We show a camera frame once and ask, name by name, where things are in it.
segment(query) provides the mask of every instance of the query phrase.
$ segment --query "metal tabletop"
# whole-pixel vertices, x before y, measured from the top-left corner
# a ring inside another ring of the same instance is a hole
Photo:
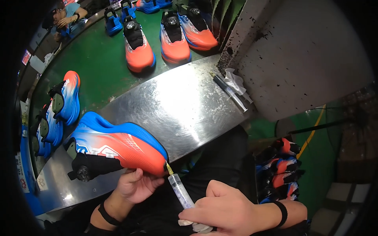
[[[168,152],[171,162],[196,150],[255,115],[245,103],[243,113],[216,85],[219,55],[206,57],[150,79],[110,102],[99,114],[114,125],[136,123],[148,130]],[[116,187],[122,170],[89,182],[70,180],[72,159],[59,147],[37,178],[46,211],[69,207]]]

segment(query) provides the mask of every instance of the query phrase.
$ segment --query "wrist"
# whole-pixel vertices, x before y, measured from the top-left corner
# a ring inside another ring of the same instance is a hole
[[[256,212],[254,220],[258,220],[258,231],[268,230],[276,227],[282,219],[280,208],[274,203],[264,203],[255,205]]]
[[[122,197],[117,188],[104,202],[106,212],[119,222],[122,222],[126,218],[133,206],[133,203]]]

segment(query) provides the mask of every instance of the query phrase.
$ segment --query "green insole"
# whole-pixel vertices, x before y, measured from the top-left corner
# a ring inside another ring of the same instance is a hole
[[[39,141],[37,137],[33,137],[31,141],[33,151],[37,153],[39,151]]]
[[[49,127],[48,127],[47,120],[42,119],[41,120],[41,129],[40,129],[41,136],[45,137],[48,134],[48,130],[49,130]]]
[[[64,106],[64,100],[63,97],[59,94],[55,94],[53,96],[53,112],[56,114],[58,113]]]
[[[67,149],[67,153],[69,154],[69,156],[72,158],[72,159],[75,159],[76,158],[76,142],[73,141],[72,143],[70,143],[70,145],[68,146],[68,149]]]

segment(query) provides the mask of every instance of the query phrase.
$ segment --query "black wristband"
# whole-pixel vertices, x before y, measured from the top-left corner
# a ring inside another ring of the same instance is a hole
[[[281,210],[282,219],[281,219],[281,222],[276,226],[276,228],[279,228],[279,227],[283,226],[284,223],[285,223],[286,220],[287,220],[287,210],[286,210],[285,205],[282,204],[282,203],[279,202],[279,201],[274,201],[274,202],[272,202],[272,203],[276,204],[277,207],[279,207],[280,210]]]
[[[100,204],[100,207],[98,208],[98,211],[100,212],[100,214],[102,215],[102,217],[106,220],[106,222],[108,222],[109,224],[115,225],[115,226],[121,224],[121,222],[119,222],[118,220],[116,220],[113,217],[109,216],[109,214],[106,212],[106,210],[104,208],[104,202],[102,202]]]

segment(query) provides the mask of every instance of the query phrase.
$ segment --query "yellow cable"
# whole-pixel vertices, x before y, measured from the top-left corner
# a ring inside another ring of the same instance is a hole
[[[320,119],[322,118],[322,115],[323,115],[323,112],[324,112],[325,106],[326,106],[326,104],[323,105],[323,109],[322,109],[322,111],[320,112],[320,115],[319,115],[318,120],[316,121],[314,127],[317,126],[317,125],[319,124]],[[302,146],[301,151],[298,153],[298,155],[297,155],[297,159],[299,159],[299,157],[302,155],[302,153],[303,153],[303,151],[305,150],[305,148],[307,147],[308,143],[311,141],[312,137],[314,136],[314,133],[315,133],[315,130],[311,131],[310,136],[307,138],[306,142],[305,142],[305,143],[303,144],[303,146]]]

